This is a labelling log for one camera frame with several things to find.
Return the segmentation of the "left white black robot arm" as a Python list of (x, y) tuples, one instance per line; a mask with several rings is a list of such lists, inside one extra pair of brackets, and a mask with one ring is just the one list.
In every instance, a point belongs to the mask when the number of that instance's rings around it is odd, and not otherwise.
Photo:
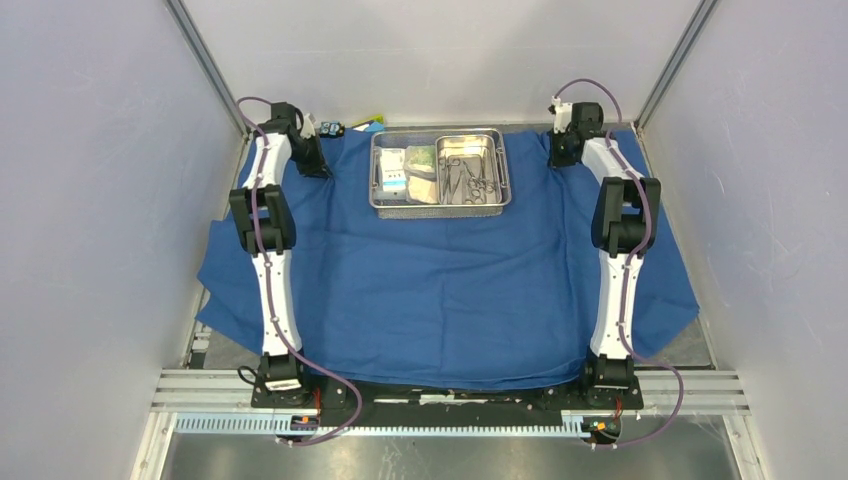
[(313, 398), (314, 381), (293, 308), (290, 267), (297, 230), (283, 178), (289, 164), (307, 178), (328, 179), (332, 172), (311, 117), (288, 102), (264, 103), (270, 117), (251, 125), (255, 157), (242, 186), (230, 191), (229, 206), (260, 291), (262, 348), (252, 405), (297, 408)]

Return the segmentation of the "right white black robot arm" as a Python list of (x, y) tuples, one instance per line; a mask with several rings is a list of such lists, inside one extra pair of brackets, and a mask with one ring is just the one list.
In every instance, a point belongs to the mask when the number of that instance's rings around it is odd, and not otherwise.
[(641, 397), (632, 339), (636, 287), (656, 237), (661, 184), (625, 158), (603, 127), (599, 104), (555, 97), (549, 110), (554, 116), (550, 167), (582, 165), (600, 187), (590, 225), (601, 273), (597, 318), (586, 359), (567, 396), (586, 409), (637, 408)]

